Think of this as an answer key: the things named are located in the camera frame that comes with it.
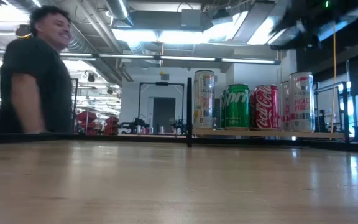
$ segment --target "man's arm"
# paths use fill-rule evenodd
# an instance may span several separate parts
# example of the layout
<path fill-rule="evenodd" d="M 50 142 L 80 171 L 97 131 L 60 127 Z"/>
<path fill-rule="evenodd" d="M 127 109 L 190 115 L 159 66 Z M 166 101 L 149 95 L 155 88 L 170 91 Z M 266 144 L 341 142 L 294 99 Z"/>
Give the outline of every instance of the man's arm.
<path fill-rule="evenodd" d="M 1 73 L 11 79 L 11 104 L 23 133 L 45 131 L 39 84 L 48 70 L 49 56 L 41 40 L 14 40 L 6 47 Z"/>
<path fill-rule="evenodd" d="M 24 133 L 35 134 L 45 131 L 39 88 L 37 80 L 32 75 L 20 73 L 12 76 L 11 103 Z"/>

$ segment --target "dark hair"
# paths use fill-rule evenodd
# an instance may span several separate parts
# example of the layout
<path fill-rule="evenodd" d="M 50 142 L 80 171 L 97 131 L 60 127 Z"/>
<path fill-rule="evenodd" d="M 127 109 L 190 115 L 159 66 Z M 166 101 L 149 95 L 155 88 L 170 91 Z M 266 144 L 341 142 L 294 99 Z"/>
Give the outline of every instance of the dark hair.
<path fill-rule="evenodd" d="M 49 14 L 56 15 L 60 14 L 64 16 L 69 23 L 71 23 L 71 19 L 68 17 L 68 12 L 63 9 L 59 9 L 56 6 L 41 6 L 40 8 L 31 12 L 30 15 L 30 31 L 33 36 L 37 36 L 37 29 L 35 28 L 35 24 L 45 19 Z"/>

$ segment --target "sprite logo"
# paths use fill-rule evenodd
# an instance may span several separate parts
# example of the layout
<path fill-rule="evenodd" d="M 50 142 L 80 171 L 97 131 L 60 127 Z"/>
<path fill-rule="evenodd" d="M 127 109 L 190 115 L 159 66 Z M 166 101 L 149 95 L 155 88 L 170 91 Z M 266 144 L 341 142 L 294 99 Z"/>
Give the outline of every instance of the sprite logo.
<path fill-rule="evenodd" d="M 246 93 L 229 93 L 228 96 L 224 99 L 224 101 L 226 101 L 226 106 L 229 106 L 230 103 L 240 102 L 240 98 L 241 98 L 241 103 L 245 103 Z"/>

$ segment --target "dark t-shirt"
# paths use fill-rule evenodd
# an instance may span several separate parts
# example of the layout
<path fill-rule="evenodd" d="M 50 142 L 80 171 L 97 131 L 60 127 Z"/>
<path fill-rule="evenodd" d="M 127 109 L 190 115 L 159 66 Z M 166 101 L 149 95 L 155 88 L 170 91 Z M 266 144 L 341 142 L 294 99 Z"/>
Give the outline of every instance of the dark t-shirt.
<path fill-rule="evenodd" d="M 6 47 L 1 67 L 0 133 L 22 133 L 11 104 L 11 77 L 26 73 L 36 78 L 47 131 L 71 133 L 71 78 L 56 50 L 40 38 L 14 40 Z"/>

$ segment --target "smiling man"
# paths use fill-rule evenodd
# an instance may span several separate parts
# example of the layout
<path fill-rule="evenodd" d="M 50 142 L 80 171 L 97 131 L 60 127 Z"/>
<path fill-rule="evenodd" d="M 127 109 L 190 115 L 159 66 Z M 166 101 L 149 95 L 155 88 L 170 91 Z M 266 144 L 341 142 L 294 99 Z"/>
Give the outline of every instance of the smiling man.
<path fill-rule="evenodd" d="M 29 39 L 6 47 L 1 67 L 0 133 L 72 132 L 71 79 L 59 53 L 71 40 L 68 13 L 42 6 Z"/>

